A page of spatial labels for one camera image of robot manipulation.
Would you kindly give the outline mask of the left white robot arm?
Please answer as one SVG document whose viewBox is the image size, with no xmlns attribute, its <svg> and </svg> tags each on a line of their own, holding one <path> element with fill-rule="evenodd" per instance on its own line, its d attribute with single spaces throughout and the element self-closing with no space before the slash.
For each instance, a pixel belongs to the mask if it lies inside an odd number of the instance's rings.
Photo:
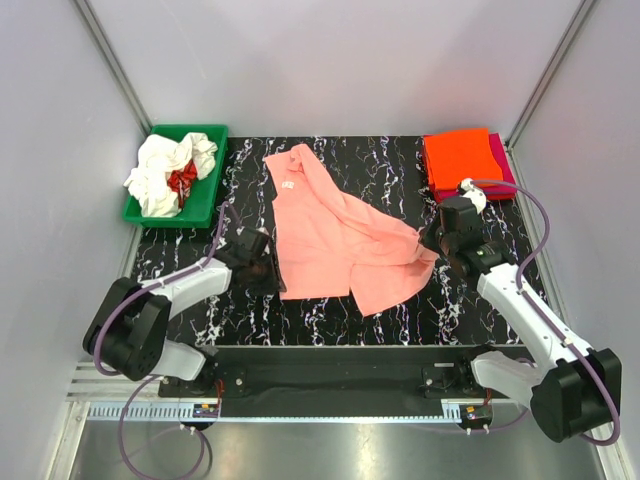
<svg viewBox="0 0 640 480">
<path fill-rule="evenodd" d="M 243 227 L 194 264 L 146 282 L 122 277 L 111 285 L 86 331 L 82 347 L 105 375 L 131 381 L 180 379 L 196 396 L 215 386 L 216 372 L 202 351 L 167 338 L 169 321 L 195 304 L 238 288 L 269 296 L 286 290 L 273 238 Z"/>
</svg>

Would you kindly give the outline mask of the salmon pink t-shirt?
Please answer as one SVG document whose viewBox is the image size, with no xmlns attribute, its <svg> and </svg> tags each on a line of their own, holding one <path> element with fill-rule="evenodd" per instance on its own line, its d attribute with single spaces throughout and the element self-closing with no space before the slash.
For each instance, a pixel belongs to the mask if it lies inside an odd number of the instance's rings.
<svg viewBox="0 0 640 480">
<path fill-rule="evenodd" d="M 418 232 L 342 192 L 311 148 L 299 144 L 265 159 L 284 301 L 353 296 L 364 316 L 419 293 L 437 254 Z"/>
</svg>

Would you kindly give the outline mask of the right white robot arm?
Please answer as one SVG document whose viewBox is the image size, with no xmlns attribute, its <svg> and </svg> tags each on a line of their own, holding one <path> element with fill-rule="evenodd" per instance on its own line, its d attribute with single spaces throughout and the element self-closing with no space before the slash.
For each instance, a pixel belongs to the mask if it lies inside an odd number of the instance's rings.
<svg viewBox="0 0 640 480">
<path fill-rule="evenodd" d="M 474 347 L 455 365 L 457 390 L 470 397 L 493 390 L 517 401 L 556 443 L 581 436 L 597 446 L 615 444 L 621 434 L 620 359 L 576 335 L 525 282 L 524 267 L 484 238 L 482 210 L 470 196 L 442 202 L 420 242 L 491 304 L 534 361 L 527 365 L 494 347 Z"/>
</svg>

